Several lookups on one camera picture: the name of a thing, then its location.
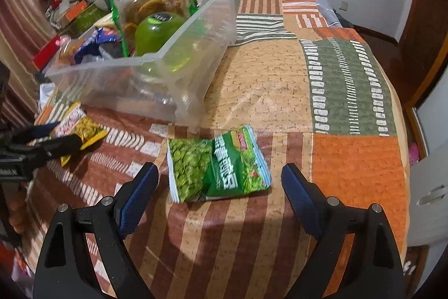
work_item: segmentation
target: patchwork tablecloth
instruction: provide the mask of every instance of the patchwork tablecloth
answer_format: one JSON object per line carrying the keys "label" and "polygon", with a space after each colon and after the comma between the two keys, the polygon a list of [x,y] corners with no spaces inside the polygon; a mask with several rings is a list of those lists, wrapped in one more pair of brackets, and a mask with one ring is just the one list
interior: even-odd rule
{"label": "patchwork tablecloth", "polygon": [[[199,135],[185,127],[85,106],[109,131],[99,147],[37,173],[24,254],[34,269],[60,203],[95,204],[142,164],[160,183],[125,244],[156,298],[283,298],[312,240],[281,187],[295,163],[326,195],[346,205],[381,204],[405,253],[408,155],[400,103],[367,43],[353,29],[326,26],[315,0],[235,0],[238,40],[205,97]],[[58,120],[69,101],[56,92],[37,123]],[[272,173],[272,188],[248,198],[173,204],[167,189],[167,137],[211,138],[251,124]],[[337,288],[346,248],[327,293]],[[88,246],[102,288],[113,292],[95,239]]]}

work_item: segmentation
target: tablecloth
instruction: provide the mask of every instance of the tablecloth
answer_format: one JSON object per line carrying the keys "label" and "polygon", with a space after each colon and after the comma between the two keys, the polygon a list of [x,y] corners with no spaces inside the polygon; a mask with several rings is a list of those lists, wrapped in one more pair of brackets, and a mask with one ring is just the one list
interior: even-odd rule
{"label": "tablecloth", "polygon": [[[368,44],[353,30],[327,27],[315,0],[235,0],[238,39],[205,96],[198,135],[182,126],[85,106],[107,137],[62,168],[39,169],[29,198],[24,254],[36,267],[60,203],[82,207],[113,195],[146,161],[160,182],[125,245],[156,298],[283,298],[313,247],[285,198],[280,173],[304,176],[346,205],[384,208],[406,250],[408,176],[400,102]],[[69,101],[55,92],[36,123],[59,120]],[[212,138],[243,124],[256,131],[272,188],[246,198],[173,204],[167,138]],[[337,288],[348,236],[327,293]],[[100,284],[112,293],[95,239],[88,247]]]}

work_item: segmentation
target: baseboard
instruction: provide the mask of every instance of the baseboard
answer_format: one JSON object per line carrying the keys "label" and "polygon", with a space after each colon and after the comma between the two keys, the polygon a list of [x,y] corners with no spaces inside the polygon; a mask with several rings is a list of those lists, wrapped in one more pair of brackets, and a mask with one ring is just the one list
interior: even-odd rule
{"label": "baseboard", "polygon": [[365,27],[358,26],[358,25],[355,25],[355,24],[353,25],[353,28],[358,33],[363,33],[365,35],[369,35],[369,36],[372,36],[372,37],[375,37],[375,38],[379,38],[380,40],[383,40],[383,41],[389,42],[389,43],[391,43],[391,44],[393,44],[395,46],[398,46],[398,41],[395,38],[393,38],[392,36],[385,35],[384,33],[377,32],[377,31],[374,31],[372,29],[366,29]]}

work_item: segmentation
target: striped curtain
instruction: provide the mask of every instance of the striped curtain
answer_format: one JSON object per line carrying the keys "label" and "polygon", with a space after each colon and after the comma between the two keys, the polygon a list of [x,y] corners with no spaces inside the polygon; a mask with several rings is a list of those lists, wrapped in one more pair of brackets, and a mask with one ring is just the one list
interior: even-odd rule
{"label": "striped curtain", "polygon": [[32,59],[55,35],[44,0],[0,0],[0,61],[10,70],[3,118],[12,126],[33,123],[39,99]]}

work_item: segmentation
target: wall socket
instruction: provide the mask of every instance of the wall socket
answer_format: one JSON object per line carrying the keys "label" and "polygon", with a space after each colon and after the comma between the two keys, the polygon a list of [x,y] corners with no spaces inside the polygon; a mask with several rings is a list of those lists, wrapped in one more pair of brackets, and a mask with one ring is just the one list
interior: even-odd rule
{"label": "wall socket", "polygon": [[348,6],[349,6],[349,4],[348,4],[347,2],[342,1],[342,2],[340,3],[340,7],[339,7],[339,9],[341,9],[342,11],[346,11]]}

